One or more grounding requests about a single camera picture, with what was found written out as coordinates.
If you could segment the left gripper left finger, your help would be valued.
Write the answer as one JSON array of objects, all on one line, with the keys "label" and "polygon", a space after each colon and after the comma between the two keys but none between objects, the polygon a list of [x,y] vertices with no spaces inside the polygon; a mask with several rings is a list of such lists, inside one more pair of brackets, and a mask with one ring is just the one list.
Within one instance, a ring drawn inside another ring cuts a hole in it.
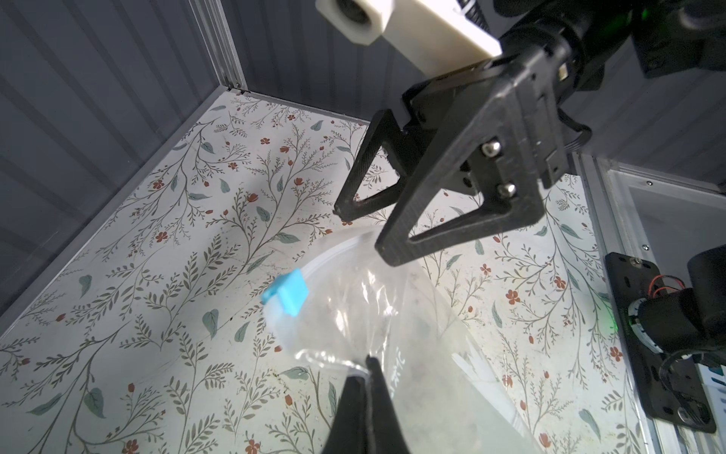
[{"label": "left gripper left finger", "polygon": [[348,376],[322,454],[368,452],[367,390],[364,378]]}]

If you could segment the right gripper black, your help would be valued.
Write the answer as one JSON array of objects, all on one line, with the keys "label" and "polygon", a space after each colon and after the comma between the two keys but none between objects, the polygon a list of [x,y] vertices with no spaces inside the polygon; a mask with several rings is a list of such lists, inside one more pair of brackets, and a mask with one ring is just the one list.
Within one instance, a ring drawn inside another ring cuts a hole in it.
[{"label": "right gripper black", "polygon": [[[553,185],[568,153],[571,119],[562,103],[599,89],[606,62],[632,41],[644,75],[663,77],[725,67],[721,1],[499,1],[516,24],[502,54],[406,91],[406,132],[418,162],[389,216],[376,251],[391,266],[482,236],[530,225],[544,213],[538,184]],[[442,189],[472,190],[482,205],[438,227],[412,229]]]}]

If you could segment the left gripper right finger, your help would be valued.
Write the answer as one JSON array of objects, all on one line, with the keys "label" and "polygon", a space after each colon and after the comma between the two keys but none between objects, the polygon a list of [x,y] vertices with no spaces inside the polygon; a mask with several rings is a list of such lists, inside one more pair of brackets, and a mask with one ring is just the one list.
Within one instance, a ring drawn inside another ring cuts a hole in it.
[{"label": "left gripper right finger", "polygon": [[365,453],[409,454],[380,361],[366,357]]}]

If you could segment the clear zip top bag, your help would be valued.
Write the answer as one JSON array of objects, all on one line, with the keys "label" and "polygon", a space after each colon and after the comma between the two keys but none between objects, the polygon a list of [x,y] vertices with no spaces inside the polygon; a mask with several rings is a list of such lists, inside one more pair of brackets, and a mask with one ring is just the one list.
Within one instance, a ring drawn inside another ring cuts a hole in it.
[{"label": "clear zip top bag", "polygon": [[378,359],[410,453],[536,452],[467,327],[419,265],[384,262],[378,235],[358,227],[314,244],[295,268],[309,289],[297,317],[263,304],[283,350],[365,382],[366,357]]}]

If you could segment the blue bag zipper slider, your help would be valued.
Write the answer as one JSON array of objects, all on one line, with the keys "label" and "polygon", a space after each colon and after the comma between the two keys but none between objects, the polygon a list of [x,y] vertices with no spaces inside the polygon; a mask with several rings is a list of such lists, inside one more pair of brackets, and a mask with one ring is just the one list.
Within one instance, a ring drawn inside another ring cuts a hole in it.
[{"label": "blue bag zipper slider", "polygon": [[304,274],[295,269],[288,274],[278,276],[262,293],[262,303],[267,305],[271,300],[277,299],[283,312],[291,317],[297,317],[306,302],[309,289]]}]

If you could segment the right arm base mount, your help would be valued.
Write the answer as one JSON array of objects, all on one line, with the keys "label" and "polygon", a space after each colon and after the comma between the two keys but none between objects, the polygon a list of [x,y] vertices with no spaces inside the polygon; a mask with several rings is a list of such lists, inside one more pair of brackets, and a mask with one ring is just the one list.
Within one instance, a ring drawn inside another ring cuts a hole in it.
[{"label": "right arm base mount", "polygon": [[698,367],[725,363],[724,247],[692,257],[686,280],[621,253],[608,253],[604,268],[645,414],[716,432]]}]

